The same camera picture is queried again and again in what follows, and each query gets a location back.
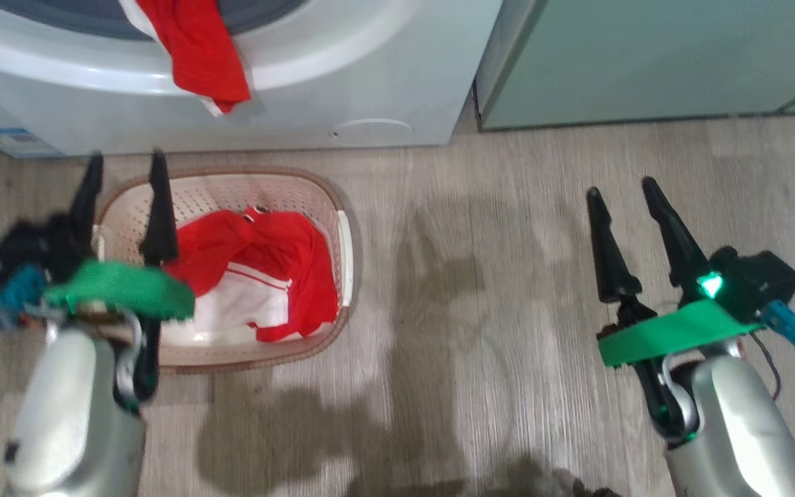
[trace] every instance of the green velcro strap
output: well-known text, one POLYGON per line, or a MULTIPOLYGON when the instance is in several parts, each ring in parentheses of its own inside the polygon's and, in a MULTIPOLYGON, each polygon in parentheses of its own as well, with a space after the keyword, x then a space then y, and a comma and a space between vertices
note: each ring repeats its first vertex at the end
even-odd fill
POLYGON ((600 340, 598 346, 603 364, 618 367, 695 349, 761 327, 761 324, 738 323, 718 303, 704 299, 617 331, 600 340))
POLYGON ((110 309, 129 309, 148 318, 188 319, 195 314, 195 295, 161 269, 88 260, 63 285, 49 286, 42 298, 50 306, 103 302, 110 309))

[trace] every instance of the plastic laundry basket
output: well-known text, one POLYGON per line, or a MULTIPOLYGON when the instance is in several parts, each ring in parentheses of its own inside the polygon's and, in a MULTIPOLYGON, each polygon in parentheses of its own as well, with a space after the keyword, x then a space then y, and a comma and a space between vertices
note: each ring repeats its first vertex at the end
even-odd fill
MULTIPOLYGON (((321 352, 340 334, 348 318, 353 290, 351 230, 340 199, 322 179, 298 170, 171 173, 170 194, 177 225, 202 214, 258 206, 270 211, 302 212, 327 240, 341 308, 333 324, 305 338, 257 342, 249 327, 193 334, 192 325, 164 323, 159 362, 164 371, 208 372, 260 368, 299 361, 321 352)), ((97 254, 101 259, 142 264, 139 242, 146 233, 152 188, 146 179, 129 183, 98 210, 97 254)))

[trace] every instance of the wooden floor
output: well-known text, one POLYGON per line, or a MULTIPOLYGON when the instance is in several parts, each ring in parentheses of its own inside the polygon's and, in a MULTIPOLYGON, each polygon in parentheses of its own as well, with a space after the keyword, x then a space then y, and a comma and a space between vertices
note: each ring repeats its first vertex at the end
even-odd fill
MULTIPOLYGON (((107 188, 148 157, 107 157, 107 188)), ((64 208, 84 161, 0 154, 0 235, 64 208)), ((291 166, 328 179, 357 233, 343 334, 299 364, 164 378, 144 496, 673 495, 634 374, 606 370, 584 194, 597 185, 644 302, 676 299, 640 192, 659 180, 705 251, 795 267, 795 117, 483 133, 413 150, 173 155, 173 168, 291 166)), ((765 338, 795 434, 795 352, 765 338)), ((0 336, 0 455, 42 347, 0 336)), ((755 347, 751 360, 771 387, 755 347)), ((0 491, 3 469, 0 463, 0 491)))

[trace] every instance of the sticker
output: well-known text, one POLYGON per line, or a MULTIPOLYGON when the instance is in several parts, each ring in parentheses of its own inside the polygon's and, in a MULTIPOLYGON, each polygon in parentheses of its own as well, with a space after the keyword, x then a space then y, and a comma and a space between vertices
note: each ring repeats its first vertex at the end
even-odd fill
POLYGON ((38 136, 22 127, 0 127, 0 150, 19 159, 63 157, 60 150, 45 144, 38 136))

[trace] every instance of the red and white garment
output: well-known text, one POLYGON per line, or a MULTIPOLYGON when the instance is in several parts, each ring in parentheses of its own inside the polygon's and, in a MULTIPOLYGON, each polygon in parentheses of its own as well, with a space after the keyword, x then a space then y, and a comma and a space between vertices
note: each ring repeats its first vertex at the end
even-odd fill
POLYGON ((331 258, 303 214, 217 211, 177 230, 179 258, 164 270, 195 293, 195 331, 246 324, 260 342, 308 336, 337 317, 331 258))
POLYGON ((217 0, 119 0, 124 16, 170 54, 177 87, 199 95, 214 116, 250 100, 244 67, 217 0))

